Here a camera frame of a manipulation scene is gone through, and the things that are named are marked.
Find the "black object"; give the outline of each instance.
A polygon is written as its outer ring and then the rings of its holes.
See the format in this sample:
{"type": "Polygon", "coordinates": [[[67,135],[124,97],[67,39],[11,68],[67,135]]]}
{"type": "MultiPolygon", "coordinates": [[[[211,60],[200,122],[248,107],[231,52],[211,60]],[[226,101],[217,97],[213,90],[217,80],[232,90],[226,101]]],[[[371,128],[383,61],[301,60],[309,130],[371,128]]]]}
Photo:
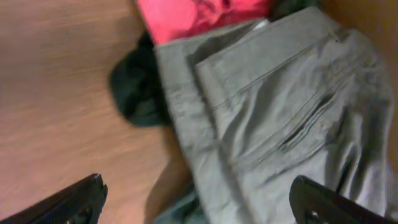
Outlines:
{"type": "Polygon", "coordinates": [[[298,224],[397,224],[302,175],[293,181],[289,200],[298,224]]]}
{"type": "Polygon", "coordinates": [[[0,224],[97,224],[108,188],[92,174],[0,224]]]}
{"type": "Polygon", "coordinates": [[[136,126],[170,123],[153,47],[144,33],[138,48],[115,66],[109,79],[116,107],[136,126]]]}

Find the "brown floor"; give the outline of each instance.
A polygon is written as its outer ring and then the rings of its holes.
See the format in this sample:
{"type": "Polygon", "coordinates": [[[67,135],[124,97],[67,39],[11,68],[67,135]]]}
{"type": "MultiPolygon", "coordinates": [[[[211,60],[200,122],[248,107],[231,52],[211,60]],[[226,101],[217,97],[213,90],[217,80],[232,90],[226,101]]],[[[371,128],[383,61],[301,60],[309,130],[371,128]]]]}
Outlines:
{"type": "Polygon", "coordinates": [[[131,2],[2,0],[0,27],[0,219],[97,172],[109,185],[100,223],[151,220],[189,174],[170,129],[131,126],[109,95],[143,30],[131,2]]]}

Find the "gray pants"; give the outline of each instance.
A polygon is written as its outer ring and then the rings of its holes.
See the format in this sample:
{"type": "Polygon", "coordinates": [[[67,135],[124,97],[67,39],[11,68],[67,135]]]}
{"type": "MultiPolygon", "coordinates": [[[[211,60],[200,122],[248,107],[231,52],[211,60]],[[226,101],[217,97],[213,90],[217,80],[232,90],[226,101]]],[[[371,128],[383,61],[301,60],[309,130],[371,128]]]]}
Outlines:
{"type": "Polygon", "coordinates": [[[156,48],[175,130],[213,224],[294,223],[298,175],[389,213],[393,113],[372,43],[316,8],[156,48]]]}

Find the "red cloth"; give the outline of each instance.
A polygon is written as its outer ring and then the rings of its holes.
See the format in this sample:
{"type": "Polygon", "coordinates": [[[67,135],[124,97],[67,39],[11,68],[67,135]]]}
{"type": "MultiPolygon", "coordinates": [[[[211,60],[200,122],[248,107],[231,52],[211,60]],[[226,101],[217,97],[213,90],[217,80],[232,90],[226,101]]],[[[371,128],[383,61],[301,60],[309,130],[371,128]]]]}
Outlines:
{"type": "Polygon", "coordinates": [[[260,17],[271,0],[137,0],[155,44],[260,17]]]}

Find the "red garment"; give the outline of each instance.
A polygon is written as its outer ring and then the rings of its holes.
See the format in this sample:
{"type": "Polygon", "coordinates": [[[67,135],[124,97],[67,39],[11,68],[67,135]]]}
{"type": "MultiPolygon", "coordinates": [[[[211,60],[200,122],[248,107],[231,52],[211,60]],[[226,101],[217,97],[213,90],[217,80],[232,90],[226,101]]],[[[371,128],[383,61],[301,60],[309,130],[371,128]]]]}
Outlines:
{"type": "Polygon", "coordinates": [[[260,17],[271,0],[137,0],[155,44],[260,17]]]}

